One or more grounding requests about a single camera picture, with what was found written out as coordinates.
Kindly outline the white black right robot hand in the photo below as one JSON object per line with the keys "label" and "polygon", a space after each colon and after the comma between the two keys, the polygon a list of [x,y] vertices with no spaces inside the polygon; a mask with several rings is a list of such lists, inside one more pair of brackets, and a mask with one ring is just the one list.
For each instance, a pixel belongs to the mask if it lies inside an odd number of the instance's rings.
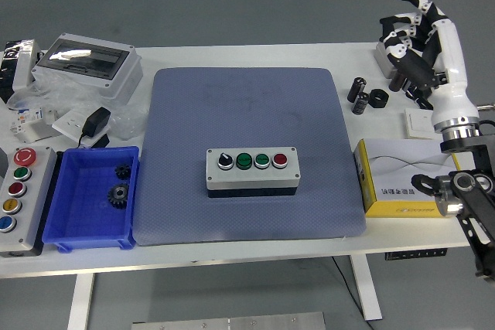
{"label": "white black right robot hand", "polygon": [[430,0],[401,1],[416,11],[380,20],[387,59],[432,105],[437,133],[473,136],[480,119],[466,93],[466,66],[455,23]]}

